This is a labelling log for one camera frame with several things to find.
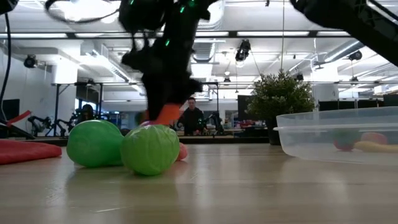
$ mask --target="potted plant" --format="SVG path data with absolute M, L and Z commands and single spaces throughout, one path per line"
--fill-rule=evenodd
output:
M 279 133 L 273 130 L 277 127 L 276 116 L 310 112 L 314 107 L 310 84 L 280 70 L 278 74 L 262 74 L 254 84 L 248 112 L 266 122 L 270 144 L 280 145 Z

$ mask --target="table surface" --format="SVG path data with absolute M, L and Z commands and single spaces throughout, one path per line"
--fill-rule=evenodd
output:
M 66 152 L 0 166 L 0 222 L 397 223 L 398 167 L 303 161 L 267 144 L 188 150 L 185 162 L 146 178 L 82 169 Z

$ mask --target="black shirt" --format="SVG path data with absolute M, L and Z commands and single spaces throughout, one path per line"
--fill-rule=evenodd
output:
M 194 110 L 188 108 L 184 111 L 178 120 L 178 123 L 182 123 L 184 125 L 185 134 L 191 134 L 198 129 L 199 119 L 203 119 L 203 112 L 198 108 L 195 108 Z

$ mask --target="red mat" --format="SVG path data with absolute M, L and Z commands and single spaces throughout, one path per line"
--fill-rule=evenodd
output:
M 45 143 L 0 140 L 0 165 L 62 155 L 61 147 Z

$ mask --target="pink ball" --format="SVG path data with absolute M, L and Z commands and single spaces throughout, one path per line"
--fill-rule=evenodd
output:
M 178 155 L 176 161 L 181 161 L 183 159 L 185 159 L 188 156 L 188 150 L 187 147 L 180 143 L 180 154 Z

